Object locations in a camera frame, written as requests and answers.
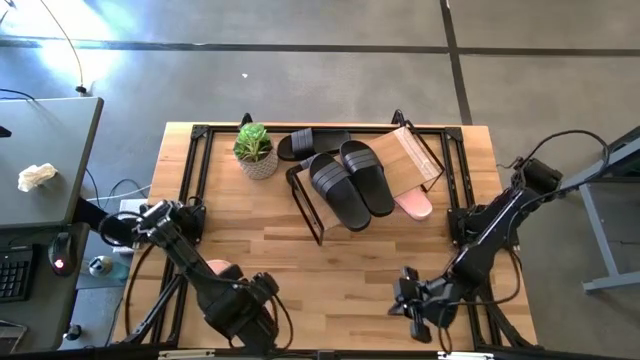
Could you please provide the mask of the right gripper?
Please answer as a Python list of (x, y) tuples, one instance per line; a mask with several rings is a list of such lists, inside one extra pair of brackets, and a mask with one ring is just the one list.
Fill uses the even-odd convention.
[(394, 303), (388, 310), (390, 316), (405, 316), (412, 320), (411, 338), (430, 343), (429, 328), (418, 320), (428, 320), (434, 325), (450, 325), (463, 297), (463, 286), (448, 275), (431, 281), (420, 281), (418, 271), (403, 267), (401, 276), (393, 284)]

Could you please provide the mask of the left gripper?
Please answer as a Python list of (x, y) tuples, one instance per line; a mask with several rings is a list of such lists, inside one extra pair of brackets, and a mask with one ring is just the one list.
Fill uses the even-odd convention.
[(251, 280), (223, 279), (215, 274), (206, 279), (202, 293), (205, 321), (227, 340), (239, 338), (250, 353), (271, 353), (279, 334), (276, 320), (266, 303), (279, 291), (269, 273), (258, 273)]

